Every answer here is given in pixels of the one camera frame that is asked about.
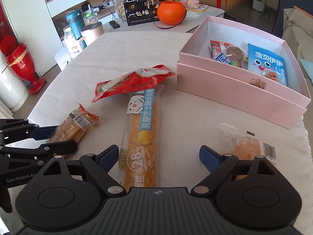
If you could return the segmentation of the black gloved hand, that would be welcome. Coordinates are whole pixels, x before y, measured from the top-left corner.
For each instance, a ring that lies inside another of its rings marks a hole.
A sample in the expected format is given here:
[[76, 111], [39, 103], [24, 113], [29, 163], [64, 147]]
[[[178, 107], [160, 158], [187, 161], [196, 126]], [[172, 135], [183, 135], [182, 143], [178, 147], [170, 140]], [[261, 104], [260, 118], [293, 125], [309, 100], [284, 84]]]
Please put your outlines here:
[[0, 188], [0, 206], [6, 213], [12, 213], [10, 193], [7, 188]]

